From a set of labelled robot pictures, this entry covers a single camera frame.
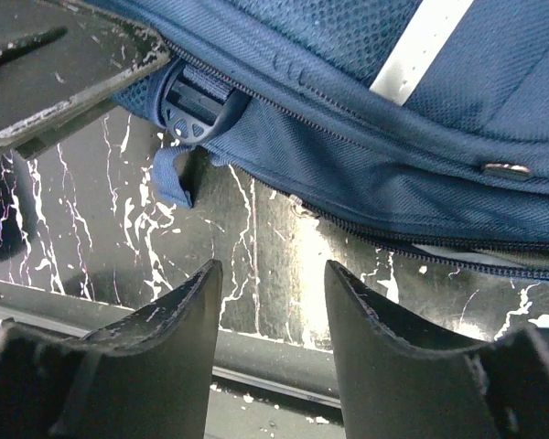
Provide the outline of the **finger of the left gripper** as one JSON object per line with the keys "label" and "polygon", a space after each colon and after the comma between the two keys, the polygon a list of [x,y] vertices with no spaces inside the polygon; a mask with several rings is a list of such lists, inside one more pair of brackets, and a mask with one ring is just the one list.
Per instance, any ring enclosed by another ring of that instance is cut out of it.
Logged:
{"label": "finger of the left gripper", "polygon": [[36,156],[169,54],[153,28],[82,1],[0,1],[0,156]]}

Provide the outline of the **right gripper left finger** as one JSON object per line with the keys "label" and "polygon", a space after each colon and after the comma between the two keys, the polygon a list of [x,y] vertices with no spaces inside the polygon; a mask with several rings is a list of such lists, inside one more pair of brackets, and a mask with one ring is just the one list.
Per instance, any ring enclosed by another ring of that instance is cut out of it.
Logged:
{"label": "right gripper left finger", "polygon": [[222,267],[84,337],[0,325],[0,438],[200,438]]}

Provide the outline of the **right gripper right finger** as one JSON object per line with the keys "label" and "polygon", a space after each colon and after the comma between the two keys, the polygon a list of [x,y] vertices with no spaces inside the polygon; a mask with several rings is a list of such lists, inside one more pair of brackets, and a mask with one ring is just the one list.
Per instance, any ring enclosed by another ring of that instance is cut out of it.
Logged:
{"label": "right gripper right finger", "polygon": [[549,328],[460,335],[325,267],[349,438],[549,438]]}

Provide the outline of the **navy blue student backpack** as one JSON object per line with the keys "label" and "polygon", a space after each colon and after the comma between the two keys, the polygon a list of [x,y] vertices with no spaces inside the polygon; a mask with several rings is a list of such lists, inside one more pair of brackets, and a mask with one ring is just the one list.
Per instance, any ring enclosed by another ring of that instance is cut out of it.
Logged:
{"label": "navy blue student backpack", "polygon": [[115,99],[391,251],[549,280],[549,1],[102,1],[168,64]]}

